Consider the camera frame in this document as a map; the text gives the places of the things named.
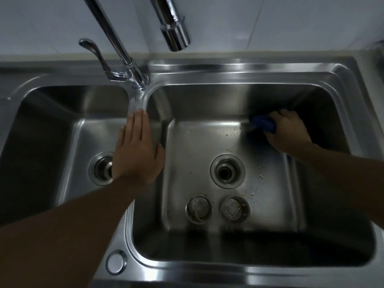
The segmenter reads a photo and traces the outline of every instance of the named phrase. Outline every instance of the small sink basin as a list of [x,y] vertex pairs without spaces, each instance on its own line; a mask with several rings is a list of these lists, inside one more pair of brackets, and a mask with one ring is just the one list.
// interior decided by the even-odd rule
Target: small sink basin
[[[141,255],[271,266],[369,261],[375,249],[370,221],[335,197],[321,175],[274,150],[249,126],[250,114],[281,108],[298,112],[314,143],[350,152],[333,98],[317,86],[176,85],[152,94],[147,107],[152,136],[166,148],[166,163],[149,191],[135,200],[132,238]],[[229,184],[215,182],[212,163],[222,155],[243,165],[238,186],[228,177],[236,167],[231,174],[218,170]],[[200,213],[209,210],[206,199],[212,205],[203,224],[187,216],[186,204],[195,195],[204,198]],[[250,214],[241,222],[223,216],[222,204],[230,196],[241,196],[249,205]]]
[[95,190],[89,164],[96,155],[114,151],[128,105],[119,86],[31,91],[0,157],[0,225]]

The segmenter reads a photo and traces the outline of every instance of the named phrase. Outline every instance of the person's right arm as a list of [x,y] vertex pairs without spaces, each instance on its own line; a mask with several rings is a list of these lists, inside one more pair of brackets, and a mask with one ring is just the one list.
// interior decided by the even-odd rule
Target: person's right arm
[[344,198],[384,228],[384,162],[322,149],[312,143],[295,111],[272,112],[276,133],[266,132],[269,143],[334,182]]

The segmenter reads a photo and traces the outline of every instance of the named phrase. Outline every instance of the person's left arm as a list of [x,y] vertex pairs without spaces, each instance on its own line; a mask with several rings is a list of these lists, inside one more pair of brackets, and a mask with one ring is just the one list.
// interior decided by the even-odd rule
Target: person's left arm
[[113,157],[113,182],[0,228],[2,287],[87,287],[125,210],[164,165],[152,151],[149,118],[127,118]]

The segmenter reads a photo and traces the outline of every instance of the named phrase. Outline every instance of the sink strainer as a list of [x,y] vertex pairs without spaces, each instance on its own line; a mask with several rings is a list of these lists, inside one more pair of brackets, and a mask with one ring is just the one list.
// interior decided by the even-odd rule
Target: sink strainer
[[241,160],[234,155],[220,155],[211,164],[211,177],[220,187],[232,189],[239,186],[245,177]]
[[242,223],[250,214],[248,202],[240,196],[231,196],[227,198],[222,207],[221,212],[226,219],[233,223]]
[[96,155],[88,167],[88,176],[97,185],[107,185],[112,182],[113,152],[102,152]]
[[203,224],[212,214],[212,205],[203,195],[195,195],[185,206],[187,218],[194,224]]

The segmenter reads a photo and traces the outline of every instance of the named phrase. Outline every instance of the hand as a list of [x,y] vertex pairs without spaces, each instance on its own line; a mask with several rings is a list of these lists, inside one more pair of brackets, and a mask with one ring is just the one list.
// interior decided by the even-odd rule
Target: hand
[[153,154],[148,113],[139,109],[127,118],[127,125],[119,131],[112,160],[112,178],[130,177],[146,186],[164,167],[164,153],[164,148],[158,144],[156,154]]
[[303,146],[311,143],[305,125],[295,111],[282,109],[269,116],[276,123],[276,133],[265,132],[265,136],[276,150],[295,157]]

